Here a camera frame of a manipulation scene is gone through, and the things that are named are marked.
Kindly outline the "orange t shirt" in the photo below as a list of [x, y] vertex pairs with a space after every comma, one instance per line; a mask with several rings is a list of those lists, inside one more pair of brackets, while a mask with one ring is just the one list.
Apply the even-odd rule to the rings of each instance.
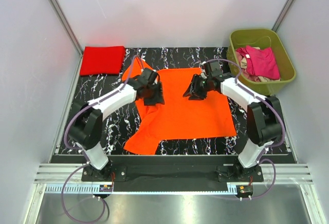
[[164, 104], [146, 106], [135, 101], [141, 123], [124, 145], [134, 154], [153, 155], [162, 140], [199, 139], [236, 136], [227, 97], [210, 91], [204, 100], [183, 97], [200, 68], [159, 70]]

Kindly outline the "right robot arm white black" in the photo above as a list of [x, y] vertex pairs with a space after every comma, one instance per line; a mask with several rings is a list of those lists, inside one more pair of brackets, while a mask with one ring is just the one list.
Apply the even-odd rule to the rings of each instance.
[[244, 109], [247, 114], [247, 143], [233, 166], [227, 172], [219, 172], [219, 175], [237, 180], [250, 177], [265, 152], [284, 142], [285, 125], [280, 101], [275, 96], [266, 97], [253, 91], [238, 76], [224, 73], [218, 59], [203, 62], [201, 69], [200, 74], [193, 75], [183, 97], [204, 100], [208, 92], [217, 91]]

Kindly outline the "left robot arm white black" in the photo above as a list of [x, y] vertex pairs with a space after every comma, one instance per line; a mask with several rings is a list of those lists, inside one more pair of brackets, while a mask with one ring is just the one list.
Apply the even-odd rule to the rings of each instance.
[[65, 145], [68, 146], [68, 139], [73, 140], [77, 145], [75, 148], [85, 156], [87, 166], [100, 180], [108, 179], [112, 174], [112, 163], [100, 144], [103, 121], [123, 106], [140, 99], [146, 106], [165, 103], [160, 75], [155, 70], [144, 68], [140, 75], [127, 77], [109, 93], [72, 106], [75, 115], [65, 130]]

